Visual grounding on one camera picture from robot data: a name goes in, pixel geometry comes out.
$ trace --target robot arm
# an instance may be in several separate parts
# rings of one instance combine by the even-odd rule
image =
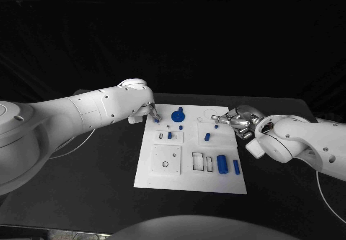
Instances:
[[[68,139],[123,119],[139,123],[145,115],[161,120],[141,79],[45,102],[0,101],[0,195],[32,178]]]
[[[263,114],[239,106],[223,116],[211,116],[227,124],[247,143],[246,150],[259,159],[265,154],[280,163],[302,160],[318,172],[346,181],[346,125],[332,122],[309,123],[298,116]]]

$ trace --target white board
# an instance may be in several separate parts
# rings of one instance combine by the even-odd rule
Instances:
[[[185,116],[179,123],[171,120],[178,107]],[[211,115],[221,116],[229,108],[156,104],[155,109],[162,119],[154,123],[146,116],[133,187],[246,195],[234,131],[224,124],[217,124],[214,129],[211,120]],[[208,141],[204,141],[205,133],[210,133]],[[192,170],[192,153],[203,154],[203,170]],[[218,174],[218,155],[226,157],[227,174]],[[234,173],[233,160],[240,175]]]

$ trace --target blue object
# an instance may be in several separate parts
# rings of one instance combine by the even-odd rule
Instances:
[[[233,160],[233,170],[234,170],[234,174],[240,175],[240,169],[239,169],[239,164],[237,164],[237,160]]]
[[[217,156],[217,172],[218,172],[218,174],[227,174],[229,173],[226,156],[223,156],[223,155]]]
[[[204,140],[205,142],[208,142],[208,139],[210,139],[210,133],[207,133],[207,134],[204,135],[204,139],[203,139],[203,140]]]
[[[177,111],[172,112],[171,114],[171,120],[175,123],[179,123],[185,119],[185,115],[182,113],[182,108],[179,107]]]

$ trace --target black table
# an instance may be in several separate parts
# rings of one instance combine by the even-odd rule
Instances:
[[[295,115],[315,122],[302,100],[154,94],[156,104],[257,108],[265,115]],[[319,196],[315,171],[298,159],[286,164],[254,159],[237,138],[247,195],[133,188],[145,122],[126,120],[97,129],[70,155],[50,160],[0,208],[0,224],[112,234],[159,217],[203,215],[240,220],[299,239],[346,236],[346,225]],[[63,152],[87,137],[76,138]],[[319,175],[321,189],[344,218],[346,182]]]

